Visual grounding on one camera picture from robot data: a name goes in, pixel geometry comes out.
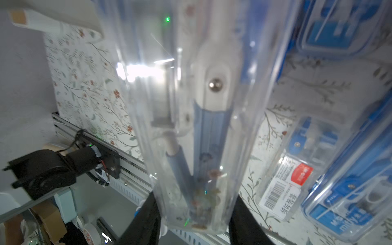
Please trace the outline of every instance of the red label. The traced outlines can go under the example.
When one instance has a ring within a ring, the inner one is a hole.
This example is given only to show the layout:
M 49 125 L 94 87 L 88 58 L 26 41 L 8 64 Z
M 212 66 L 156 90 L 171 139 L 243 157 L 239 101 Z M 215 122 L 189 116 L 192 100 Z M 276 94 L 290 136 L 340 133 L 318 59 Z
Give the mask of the red label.
M 291 181 L 297 183 L 298 185 L 303 185 L 305 181 L 308 179 L 309 175 L 312 173 L 313 168 L 301 163 L 294 169 L 293 174 L 291 175 Z

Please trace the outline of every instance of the metal screw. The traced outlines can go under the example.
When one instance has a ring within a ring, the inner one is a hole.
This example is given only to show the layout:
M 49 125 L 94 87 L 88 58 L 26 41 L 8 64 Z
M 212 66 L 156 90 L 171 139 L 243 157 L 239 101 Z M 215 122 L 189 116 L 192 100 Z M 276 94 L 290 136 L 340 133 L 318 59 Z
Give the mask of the metal screw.
M 223 82 L 218 78 L 214 78 L 211 82 L 208 83 L 208 87 L 212 92 L 216 93 L 222 90 Z

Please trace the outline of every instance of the floral pattern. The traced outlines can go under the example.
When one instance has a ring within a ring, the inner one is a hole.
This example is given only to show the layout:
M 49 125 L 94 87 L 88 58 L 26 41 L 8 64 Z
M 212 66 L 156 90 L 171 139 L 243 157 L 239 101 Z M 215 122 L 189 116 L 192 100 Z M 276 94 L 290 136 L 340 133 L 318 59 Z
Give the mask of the floral pattern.
M 99 33 L 72 25 L 65 27 L 63 36 L 49 33 L 44 36 L 60 116 L 142 161 L 134 134 L 137 129 L 130 123 L 109 46 Z M 382 31 L 374 47 L 375 51 L 365 57 L 343 62 L 296 54 L 286 57 L 256 138 L 240 196 L 261 226 L 293 243 L 345 244 L 308 222 L 300 210 L 289 222 L 281 222 L 261 209 L 255 196 L 262 174 L 304 108 L 312 105 L 321 112 L 333 111 L 350 124 L 368 104 L 379 100 L 392 87 L 390 28 Z M 391 244 L 391 220 L 381 222 L 358 244 L 374 241 Z

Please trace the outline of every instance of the product label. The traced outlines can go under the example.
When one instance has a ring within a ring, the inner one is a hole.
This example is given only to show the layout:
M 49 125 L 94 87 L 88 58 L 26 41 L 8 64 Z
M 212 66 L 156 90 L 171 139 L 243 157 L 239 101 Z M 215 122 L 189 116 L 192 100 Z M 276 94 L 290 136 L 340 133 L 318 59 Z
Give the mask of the product label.
M 285 156 L 259 205 L 284 219 L 312 171 L 312 167 Z

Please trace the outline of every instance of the clear plastic box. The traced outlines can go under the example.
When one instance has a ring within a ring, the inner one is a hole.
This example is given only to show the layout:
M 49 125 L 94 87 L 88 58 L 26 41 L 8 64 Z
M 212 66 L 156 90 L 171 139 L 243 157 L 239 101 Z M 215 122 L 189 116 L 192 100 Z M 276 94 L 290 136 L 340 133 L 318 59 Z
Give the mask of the clear plastic box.
M 288 221 L 347 140 L 347 129 L 302 116 L 286 135 L 257 191 L 259 206 Z
M 306 0 L 297 48 L 318 57 L 350 58 L 368 51 L 390 12 L 390 0 Z
M 392 212 L 392 91 L 302 204 L 306 218 L 355 243 Z
M 299 0 L 96 0 L 162 219 L 225 232 Z

